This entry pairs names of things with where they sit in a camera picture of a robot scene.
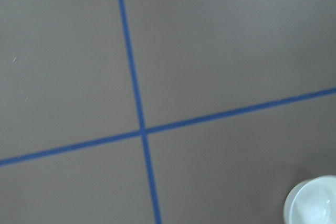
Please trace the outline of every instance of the cup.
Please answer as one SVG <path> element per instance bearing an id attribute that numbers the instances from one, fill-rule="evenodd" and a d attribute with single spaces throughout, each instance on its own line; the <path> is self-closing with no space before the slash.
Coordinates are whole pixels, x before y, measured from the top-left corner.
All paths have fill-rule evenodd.
<path id="1" fill-rule="evenodd" d="M 288 194 L 285 224 L 336 224 L 336 176 L 305 180 Z"/>

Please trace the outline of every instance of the blue tape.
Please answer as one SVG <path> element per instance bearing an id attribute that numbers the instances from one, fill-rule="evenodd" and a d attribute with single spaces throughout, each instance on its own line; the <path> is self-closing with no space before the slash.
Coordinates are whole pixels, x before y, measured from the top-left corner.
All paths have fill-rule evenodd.
<path id="1" fill-rule="evenodd" d="M 175 128 L 185 127 L 185 126 L 196 124 L 196 123 L 203 123 L 203 122 L 213 121 L 217 119 L 228 118 L 234 115 L 245 114 L 245 113 L 258 111 L 258 110 L 264 110 L 267 108 L 272 108 L 272 107 L 290 104 L 294 102 L 300 102 L 300 101 L 309 100 L 313 98 L 323 97 L 323 96 L 330 95 L 330 94 L 336 94 L 336 88 L 321 90 L 315 93 L 302 94 L 296 97 L 289 97 L 289 98 L 285 98 L 282 100 L 261 103 L 261 104 L 247 106 L 247 107 L 243 107 L 239 109 L 219 112 L 219 113 L 215 113 L 211 115 L 200 116 L 198 118 L 187 119 L 187 120 L 179 121 L 175 123 L 155 126 L 155 127 L 148 128 L 146 131 L 148 134 L 151 134 L 151 133 L 157 133 L 160 131 L 172 130 Z"/>
<path id="2" fill-rule="evenodd" d="M 141 104 L 140 89 L 139 89 L 139 84 L 138 84 L 138 79 L 137 79 L 137 72 L 135 69 L 131 36 L 129 33 L 129 26 L 128 26 L 127 13 L 126 13 L 124 0 L 119 0 L 119 7 L 120 7 L 121 20 L 122 20 L 122 27 L 124 30 L 124 39 L 126 43 L 129 67 L 130 67 L 132 83 L 133 83 L 135 105 L 137 107 L 139 126 L 140 126 L 140 132 L 141 132 L 141 137 L 142 137 L 142 146 L 143 146 L 148 181 L 149 181 L 149 186 L 150 186 L 150 191 L 151 191 L 154 217 L 155 217 L 156 224 L 161 224 L 162 221 L 161 221 L 161 214 L 160 214 L 160 206 L 159 206 L 158 194 L 156 192 L 155 177 L 154 177 L 154 171 L 153 171 L 153 166 L 152 166 L 150 147 L 148 144 L 147 133 L 145 130 L 145 120 L 144 120 L 142 104 Z"/>
<path id="3" fill-rule="evenodd" d="M 120 135 L 104 137 L 104 138 L 100 138 L 97 140 L 91 140 L 91 141 L 82 142 L 78 144 L 71 144 L 67 146 L 53 148 L 53 149 L 49 149 L 49 150 L 45 150 L 41 152 L 35 152 L 35 153 L 24 154 L 24 155 L 16 156 L 16 157 L 10 157 L 7 159 L 0 160 L 0 167 L 15 164 L 15 163 L 20 163 L 24 161 L 30 161 L 30 160 L 37 159 L 37 158 L 57 155 L 57 154 L 65 153 L 65 152 L 73 152 L 75 150 L 79 150 L 83 148 L 90 148 L 90 147 L 94 147 L 94 146 L 101 145 L 101 144 L 112 143 L 112 142 L 120 141 L 123 139 L 140 136 L 140 134 L 141 134 L 140 131 L 133 131 L 133 132 L 124 133 Z"/>

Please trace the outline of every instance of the gray surface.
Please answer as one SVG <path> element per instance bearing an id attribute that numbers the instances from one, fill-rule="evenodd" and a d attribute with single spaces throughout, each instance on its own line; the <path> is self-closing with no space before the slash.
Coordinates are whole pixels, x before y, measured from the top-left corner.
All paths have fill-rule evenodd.
<path id="1" fill-rule="evenodd" d="M 141 140 L 0 169 L 0 223 L 151 224 Z"/>
<path id="2" fill-rule="evenodd" d="M 336 86 L 336 0 L 125 0 L 148 126 Z"/>
<path id="3" fill-rule="evenodd" d="M 138 128 L 118 0 L 0 0 L 0 159 Z"/>
<path id="4" fill-rule="evenodd" d="M 336 174 L 336 95 L 150 136 L 163 223 L 283 224 L 289 190 Z"/>

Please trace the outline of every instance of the blue grid line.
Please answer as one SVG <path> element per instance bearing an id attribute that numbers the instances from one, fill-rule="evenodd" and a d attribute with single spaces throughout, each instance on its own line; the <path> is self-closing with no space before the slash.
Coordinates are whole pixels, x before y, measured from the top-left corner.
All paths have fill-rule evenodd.
<path id="1" fill-rule="evenodd" d="M 164 124 L 164 125 L 160 125 L 160 126 L 155 126 L 155 127 L 148 128 L 146 131 L 147 131 L 148 134 L 151 134 L 151 133 L 156 133 L 156 132 L 160 132 L 160 131 L 171 130 L 171 129 L 175 129 L 175 128 L 179 128 L 179 127 L 185 127 L 185 126 L 192 125 L 192 124 L 204 123 L 204 122 L 213 121 L 213 120 L 217 120 L 217 119 L 228 118 L 228 117 L 239 115 L 239 114 L 245 114 L 245 113 L 249 113 L 249 112 L 264 110 L 264 109 L 267 109 L 267 108 L 273 108 L 273 107 L 286 105 L 286 104 L 291 104 L 291 103 L 295 103 L 295 102 L 300 102 L 300 101 L 304 101 L 304 100 L 310 100 L 310 99 L 313 99 L 313 98 L 324 97 L 324 96 L 330 95 L 330 94 L 336 94 L 336 88 L 321 90 L 321 91 L 314 92 L 314 93 L 302 94 L 302 95 L 299 95 L 299 96 L 296 96 L 296 97 L 288 97 L 288 98 L 285 98 L 285 99 L 282 99 L 282 100 L 265 102 L 265 103 L 261 103 L 261 104 L 256 104 L 256 105 L 252 105 L 252 106 L 239 108 L 239 109 L 219 112 L 219 113 L 215 113 L 215 114 L 211 114 L 211 115 L 200 116 L 200 117 L 193 118 L 193 119 L 187 119 L 187 120 L 183 120 L 183 121 L 179 121 L 179 122 L 174 122 L 174 123 Z"/>
<path id="2" fill-rule="evenodd" d="M 49 150 L 40 151 L 40 152 L 34 152 L 30 154 L 24 154 L 21 156 L 10 157 L 10 158 L 0 160 L 0 167 L 15 164 L 15 163 L 20 163 L 24 161 L 29 161 L 29 160 L 33 160 L 37 158 L 53 156 L 53 155 L 57 155 L 57 154 L 65 153 L 65 152 L 72 152 L 72 151 L 76 151 L 79 149 L 90 148 L 90 147 L 94 147 L 97 145 L 108 144 L 108 143 L 112 143 L 112 142 L 116 142 L 116 141 L 120 141 L 120 140 L 124 140 L 128 138 L 140 136 L 140 134 L 141 134 L 140 131 L 132 131 L 132 132 L 128 132 L 128 133 L 124 133 L 120 135 L 108 136 L 108 137 L 86 141 L 86 142 L 82 142 L 78 144 L 71 144 L 71 145 L 57 147 L 57 148 L 53 148 Z"/>
<path id="3" fill-rule="evenodd" d="M 129 62 L 129 67 L 131 71 L 133 92 L 134 92 L 134 97 L 135 97 L 135 105 L 137 107 L 138 120 L 139 120 L 142 146 L 143 146 L 143 154 L 144 154 L 146 168 L 147 168 L 147 176 L 148 176 L 149 187 L 150 187 L 150 192 L 151 192 L 154 217 L 155 217 L 156 224 L 161 224 L 162 221 L 161 221 L 161 214 L 160 214 L 160 206 L 159 206 L 158 194 L 156 192 L 156 186 L 155 186 L 155 177 L 154 177 L 154 170 L 152 166 L 151 151 L 150 151 L 150 147 L 148 144 L 147 132 L 145 130 L 146 129 L 145 119 L 143 116 L 139 82 L 137 78 L 137 71 L 135 68 L 131 36 L 129 32 L 127 13 L 126 13 L 126 7 L 125 7 L 124 0 L 119 0 L 119 7 L 120 7 L 121 20 L 122 20 L 122 27 L 124 31 L 124 39 L 125 39 L 127 55 L 128 55 L 128 62 Z"/>

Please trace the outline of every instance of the cup rim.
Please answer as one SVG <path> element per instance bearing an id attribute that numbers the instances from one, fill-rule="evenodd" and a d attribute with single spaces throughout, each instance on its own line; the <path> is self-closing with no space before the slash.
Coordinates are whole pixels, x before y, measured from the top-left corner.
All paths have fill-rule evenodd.
<path id="1" fill-rule="evenodd" d="M 289 212 L 288 212 L 288 224 L 292 224 L 291 217 L 292 217 L 294 202 L 296 201 L 298 195 L 307 187 L 308 184 L 311 184 L 311 183 L 313 183 L 317 180 L 322 180 L 322 179 L 326 179 L 326 178 L 335 179 L 335 181 L 336 181 L 336 175 L 324 175 L 324 176 L 320 176 L 320 177 L 317 177 L 317 178 L 309 179 L 308 181 L 305 180 L 307 182 L 298 190 L 298 192 L 296 193 L 296 195 L 294 196 L 294 198 L 293 198 L 293 200 L 290 204 L 290 208 L 289 208 Z"/>

